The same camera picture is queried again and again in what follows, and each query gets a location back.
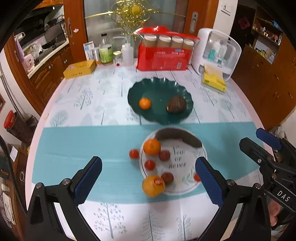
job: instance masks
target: light switch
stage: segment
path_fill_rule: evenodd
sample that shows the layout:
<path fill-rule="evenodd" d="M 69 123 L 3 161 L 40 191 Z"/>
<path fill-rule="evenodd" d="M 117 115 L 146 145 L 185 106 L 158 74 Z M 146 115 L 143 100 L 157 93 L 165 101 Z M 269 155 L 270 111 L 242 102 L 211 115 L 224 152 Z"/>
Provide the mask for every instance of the light switch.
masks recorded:
<path fill-rule="evenodd" d="M 222 2 L 221 11 L 230 16 L 230 14 L 231 14 L 231 6 L 229 4 L 225 4 L 225 3 Z"/>

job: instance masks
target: dark green plate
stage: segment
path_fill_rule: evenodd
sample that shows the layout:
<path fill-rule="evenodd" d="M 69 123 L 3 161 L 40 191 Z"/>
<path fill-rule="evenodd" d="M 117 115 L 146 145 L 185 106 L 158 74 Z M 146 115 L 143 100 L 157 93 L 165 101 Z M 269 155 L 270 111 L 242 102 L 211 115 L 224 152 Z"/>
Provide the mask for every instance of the dark green plate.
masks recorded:
<path fill-rule="evenodd" d="M 166 105 L 175 95 L 184 97 L 187 102 L 187 108 L 179 114 L 167 113 Z M 148 110 L 142 110 L 139 107 L 139 101 L 143 97 L 150 99 L 152 102 L 152 106 Z M 128 91 L 128 104 L 135 113 L 143 116 L 146 120 L 158 122 L 162 125 L 179 123 L 187 118 L 193 109 L 191 94 L 186 91 L 185 87 L 175 81 L 170 81 L 166 78 L 158 79 L 156 77 L 136 82 Z"/>

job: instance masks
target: das logo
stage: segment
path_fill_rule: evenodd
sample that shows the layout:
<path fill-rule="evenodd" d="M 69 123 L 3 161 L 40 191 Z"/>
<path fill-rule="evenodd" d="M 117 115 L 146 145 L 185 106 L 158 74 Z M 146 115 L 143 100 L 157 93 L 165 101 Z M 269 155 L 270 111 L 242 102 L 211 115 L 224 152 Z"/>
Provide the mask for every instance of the das logo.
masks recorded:
<path fill-rule="evenodd" d="M 289 201 L 290 197 L 286 197 L 286 195 L 282 195 L 283 192 L 279 191 L 279 193 L 277 194 L 278 196 L 280 196 L 280 198 L 282 198 L 283 200 L 285 200 L 285 202 Z"/>

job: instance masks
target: can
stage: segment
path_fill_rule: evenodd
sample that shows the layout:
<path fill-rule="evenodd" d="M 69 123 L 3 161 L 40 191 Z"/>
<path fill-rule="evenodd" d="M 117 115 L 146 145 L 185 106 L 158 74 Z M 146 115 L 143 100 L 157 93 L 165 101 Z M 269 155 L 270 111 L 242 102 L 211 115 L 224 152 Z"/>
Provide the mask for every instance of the can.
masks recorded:
<path fill-rule="evenodd" d="M 114 64 L 116 64 L 117 66 L 122 64 L 122 52 L 121 51 L 115 51 L 113 52 L 113 62 Z"/>
<path fill-rule="evenodd" d="M 99 47 L 95 47 L 93 50 L 93 56 L 94 56 L 94 61 L 96 63 L 96 65 L 101 64 L 101 60 L 100 60 L 100 49 Z"/>

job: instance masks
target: finger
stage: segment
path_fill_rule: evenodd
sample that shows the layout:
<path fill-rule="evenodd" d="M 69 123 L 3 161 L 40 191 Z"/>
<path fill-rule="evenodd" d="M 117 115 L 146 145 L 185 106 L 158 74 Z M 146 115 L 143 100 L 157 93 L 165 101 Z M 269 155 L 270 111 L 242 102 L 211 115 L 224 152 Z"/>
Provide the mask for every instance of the finger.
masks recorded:
<path fill-rule="evenodd" d="M 281 206 L 276 201 L 271 200 L 268 205 L 268 211 L 270 216 L 277 216 L 281 211 Z"/>
<path fill-rule="evenodd" d="M 275 217 L 271 216 L 269 218 L 270 218 L 270 225 L 272 227 L 275 226 L 277 224 L 277 221 L 278 221 L 277 216 L 275 216 Z"/>

